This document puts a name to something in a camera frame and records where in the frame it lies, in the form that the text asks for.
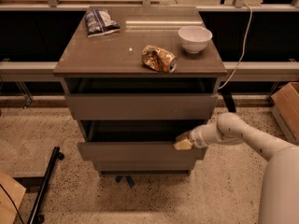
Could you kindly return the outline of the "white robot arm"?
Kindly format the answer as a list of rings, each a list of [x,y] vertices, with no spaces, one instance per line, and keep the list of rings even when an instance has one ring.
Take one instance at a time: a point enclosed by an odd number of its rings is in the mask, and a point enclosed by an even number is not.
[[[244,143],[267,161],[258,224],[299,224],[299,146],[249,126],[234,113],[179,135],[177,150]]]

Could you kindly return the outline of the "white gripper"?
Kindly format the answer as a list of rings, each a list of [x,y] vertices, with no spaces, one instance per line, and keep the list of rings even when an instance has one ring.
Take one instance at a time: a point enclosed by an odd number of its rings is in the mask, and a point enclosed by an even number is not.
[[[214,140],[214,128],[210,125],[201,125],[178,135],[174,148],[176,150],[189,150],[192,149],[192,145],[196,148],[204,148],[208,147]]]

